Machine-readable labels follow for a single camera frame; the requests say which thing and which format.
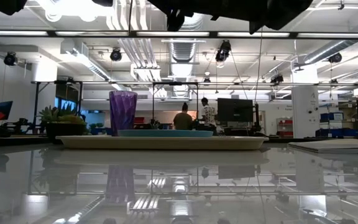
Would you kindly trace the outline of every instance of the man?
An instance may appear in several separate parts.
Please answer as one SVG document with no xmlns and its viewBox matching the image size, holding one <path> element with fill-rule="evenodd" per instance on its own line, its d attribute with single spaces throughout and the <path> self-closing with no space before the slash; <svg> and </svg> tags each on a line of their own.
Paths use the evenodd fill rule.
<svg viewBox="0 0 358 224">
<path fill-rule="evenodd" d="M 193 119 L 187 113 L 189 107 L 187 103 L 183 103 L 181 107 L 181 113 L 178 113 L 173 119 L 173 124 L 175 125 L 176 130 L 191 130 L 191 123 Z"/>
<path fill-rule="evenodd" d="M 216 110 L 212 106 L 208 104 L 208 99 L 203 98 L 201 100 L 201 103 L 203 104 L 203 109 L 201 110 L 202 119 L 201 121 L 204 121 L 205 124 L 211 124 L 214 127 L 216 127 L 215 117 L 216 117 Z"/>
</svg>

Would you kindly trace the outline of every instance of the black frame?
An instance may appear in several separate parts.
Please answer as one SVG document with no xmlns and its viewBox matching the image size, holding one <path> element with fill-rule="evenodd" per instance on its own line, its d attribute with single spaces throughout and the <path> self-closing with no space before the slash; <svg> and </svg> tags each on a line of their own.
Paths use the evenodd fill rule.
<svg viewBox="0 0 358 224">
<path fill-rule="evenodd" d="M 80 84 L 80 92 L 78 94 L 78 102 L 77 102 L 78 103 L 77 113 L 81 114 L 82 92 L 83 92 L 83 89 L 84 89 L 83 82 L 81 82 L 81 81 L 61 81 L 61 80 L 56 80 L 54 82 L 31 82 L 31 83 L 36 84 L 36 87 L 35 87 L 35 103 L 34 103 L 34 118 L 33 118 L 34 127 L 35 127 L 35 124 L 37 122 L 39 93 L 45 88 L 46 85 L 49 85 L 50 83 L 53 83 L 53 84 L 67 84 L 67 83 Z M 45 86 L 40 90 L 41 83 L 44 83 Z"/>
</svg>

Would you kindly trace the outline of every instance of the purple glass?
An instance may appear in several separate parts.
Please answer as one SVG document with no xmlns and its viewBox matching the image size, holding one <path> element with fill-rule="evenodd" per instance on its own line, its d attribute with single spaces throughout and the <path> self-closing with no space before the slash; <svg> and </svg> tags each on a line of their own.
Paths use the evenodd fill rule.
<svg viewBox="0 0 358 224">
<path fill-rule="evenodd" d="M 109 96 L 112 135 L 117 136 L 118 130 L 133 129 L 137 93 L 132 91 L 111 91 Z"/>
</svg>

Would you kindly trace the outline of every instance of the blue bowl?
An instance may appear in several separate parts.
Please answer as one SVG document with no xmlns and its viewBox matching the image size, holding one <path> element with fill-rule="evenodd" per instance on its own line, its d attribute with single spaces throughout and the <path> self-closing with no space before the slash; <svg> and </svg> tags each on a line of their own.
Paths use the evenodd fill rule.
<svg viewBox="0 0 358 224">
<path fill-rule="evenodd" d="M 186 131 L 186 130 L 119 130 L 120 137 L 186 137 L 186 138 L 209 138 L 212 131 Z"/>
</svg>

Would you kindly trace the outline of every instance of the table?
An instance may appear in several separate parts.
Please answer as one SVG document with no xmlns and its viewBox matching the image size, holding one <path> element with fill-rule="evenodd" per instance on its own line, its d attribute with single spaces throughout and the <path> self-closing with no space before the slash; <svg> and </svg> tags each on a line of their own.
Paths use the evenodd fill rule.
<svg viewBox="0 0 358 224">
<path fill-rule="evenodd" d="M 119 224 L 358 223 L 358 156 L 280 143 L 226 152 L 0 147 L 1 223 L 108 218 Z"/>
</svg>

